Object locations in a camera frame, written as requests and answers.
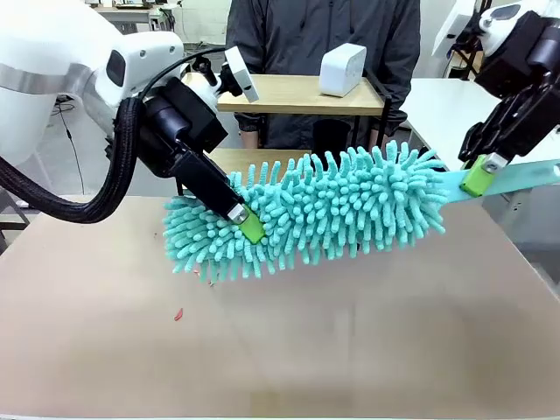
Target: jacket sleeve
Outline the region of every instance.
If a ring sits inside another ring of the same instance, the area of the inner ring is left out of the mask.
[[[392,136],[407,115],[400,110],[410,92],[412,72],[420,57],[420,0],[400,0],[396,6],[377,78],[393,99],[385,134]],[[379,129],[379,118],[373,128]]]
[[[262,0],[232,0],[227,18],[226,47],[237,46],[251,73],[264,68],[264,10]],[[235,113],[241,131],[258,131],[263,116]]]

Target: jacket zipper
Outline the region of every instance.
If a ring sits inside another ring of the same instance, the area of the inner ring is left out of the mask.
[[[328,53],[331,49],[331,29],[333,26],[333,6],[334,0],[329,0],[329,25],[326,30],[326,51]]]

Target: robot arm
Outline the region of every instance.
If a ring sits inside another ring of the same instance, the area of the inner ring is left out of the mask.
[[[482,45],[486,59],[475,81],[502,102],[468,131],[459,159],[466,169],[495,174],[560,123],[560,0],[523,0],[481,13],[474,5],[457,1],[434,55],[447,54],[457,39]]]
[[[249,217],[242,197],[204,154],[227,136],[216,118],[219,95],[258,99],[237,48],[226,52],[227,63],[214,75],[204,53],[183,58],[172,32],[124,36],[74,0],[21,0],[10,7],[26,10],[27,19],[0,27],[0,186],[53,217],[93,223],[123,199],[138,157],[156,176],[177,178],[222,217],[238,223]],[[190,88],[181,83],[179,67],[195,58],[208,83]],[[33,153],[57,94],[82,100],[113,137],[106,182],[87,204],[50,194],[12,166]]]

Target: corrugated black hose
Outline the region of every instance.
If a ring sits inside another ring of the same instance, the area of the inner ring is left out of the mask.
[[[121,102],[115,119],[115,140],[107,177],[89,203],[62,199],[28,179],[0,157],[0,186],[32,207],[56,219],[73,223],[97,223],[107,219],[129,189],[137,161],[137,140],[145,107],[138,98]]]

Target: white box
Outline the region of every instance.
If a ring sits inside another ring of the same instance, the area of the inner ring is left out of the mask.
[[[344,44],[328,52],[321,62],[318,78],[322,94],[344,97],[360,83],[368,49]]]

